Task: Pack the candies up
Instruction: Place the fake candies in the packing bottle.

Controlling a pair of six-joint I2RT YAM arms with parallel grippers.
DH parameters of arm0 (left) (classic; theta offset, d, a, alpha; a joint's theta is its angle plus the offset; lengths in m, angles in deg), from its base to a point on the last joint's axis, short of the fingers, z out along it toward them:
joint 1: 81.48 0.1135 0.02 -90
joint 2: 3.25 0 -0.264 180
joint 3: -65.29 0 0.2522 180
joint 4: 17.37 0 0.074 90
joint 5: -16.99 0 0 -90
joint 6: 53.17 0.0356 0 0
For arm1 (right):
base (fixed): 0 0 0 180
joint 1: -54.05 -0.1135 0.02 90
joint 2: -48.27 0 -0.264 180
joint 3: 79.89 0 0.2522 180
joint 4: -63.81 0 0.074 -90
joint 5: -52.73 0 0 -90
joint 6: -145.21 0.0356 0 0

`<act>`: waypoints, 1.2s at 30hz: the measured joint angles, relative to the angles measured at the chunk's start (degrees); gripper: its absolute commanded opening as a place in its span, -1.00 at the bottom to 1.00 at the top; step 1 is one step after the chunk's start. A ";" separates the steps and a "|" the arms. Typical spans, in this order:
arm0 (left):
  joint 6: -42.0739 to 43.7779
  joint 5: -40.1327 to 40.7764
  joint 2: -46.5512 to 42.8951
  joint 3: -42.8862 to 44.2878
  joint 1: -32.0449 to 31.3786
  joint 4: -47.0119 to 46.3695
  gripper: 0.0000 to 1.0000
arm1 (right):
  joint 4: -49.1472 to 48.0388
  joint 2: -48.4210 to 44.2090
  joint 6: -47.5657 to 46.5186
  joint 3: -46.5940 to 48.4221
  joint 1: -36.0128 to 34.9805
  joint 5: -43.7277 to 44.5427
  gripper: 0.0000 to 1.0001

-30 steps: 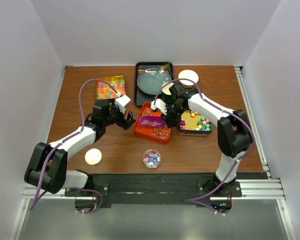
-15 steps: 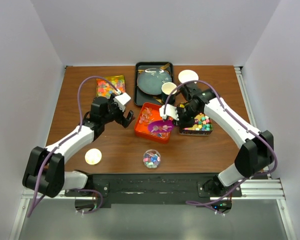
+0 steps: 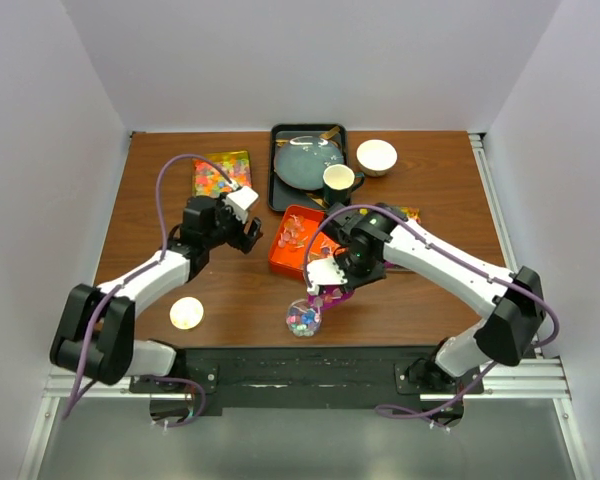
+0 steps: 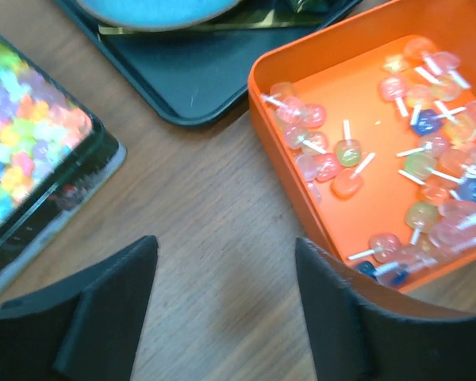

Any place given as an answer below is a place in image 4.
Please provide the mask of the orange plastic candy box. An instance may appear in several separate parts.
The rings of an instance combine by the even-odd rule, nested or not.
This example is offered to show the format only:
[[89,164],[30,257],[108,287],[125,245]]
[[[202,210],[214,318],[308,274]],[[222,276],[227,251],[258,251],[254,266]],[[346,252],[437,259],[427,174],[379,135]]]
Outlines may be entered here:
[[[456,54],[471,88],[449,108],[476,99],[476,1],[392,1],[262,55],[248,78],[252,123],[310,240],[339,262],[364,250],[376,233],[395,233],[407,242],[412,231],[405,214],[417,187],[399,174],[397,153],[413,148],[417,135],[393,102],[379,94],[386,58],[416,37]],[[323,132],[331,144],[351,135],[374,159],[364,170],[362,189],[337,198],[328,183],[310,193],[263,93],[292,83],[304,101],[322,105]]]

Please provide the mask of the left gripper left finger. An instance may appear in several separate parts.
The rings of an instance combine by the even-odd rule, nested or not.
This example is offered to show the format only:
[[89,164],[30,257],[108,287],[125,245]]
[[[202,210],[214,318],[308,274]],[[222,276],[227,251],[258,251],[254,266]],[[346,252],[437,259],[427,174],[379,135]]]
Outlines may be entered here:
[[128,380],[152,292],[156,237],[0,305],[0,380]]

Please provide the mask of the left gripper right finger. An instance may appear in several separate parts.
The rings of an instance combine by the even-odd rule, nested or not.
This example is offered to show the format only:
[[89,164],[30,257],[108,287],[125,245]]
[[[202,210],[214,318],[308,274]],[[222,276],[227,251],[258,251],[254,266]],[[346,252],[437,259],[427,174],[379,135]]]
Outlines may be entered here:
[[476,380],[476,314],[384,287],[308,238],[295,262],[319,380]]

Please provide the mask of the gummy candy tin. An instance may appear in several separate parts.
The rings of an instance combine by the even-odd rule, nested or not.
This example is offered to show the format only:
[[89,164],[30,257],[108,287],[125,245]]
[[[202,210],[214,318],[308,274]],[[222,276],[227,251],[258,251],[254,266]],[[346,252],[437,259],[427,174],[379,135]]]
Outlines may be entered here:
[[125,157],[95,115],[0,35],[0,294]]

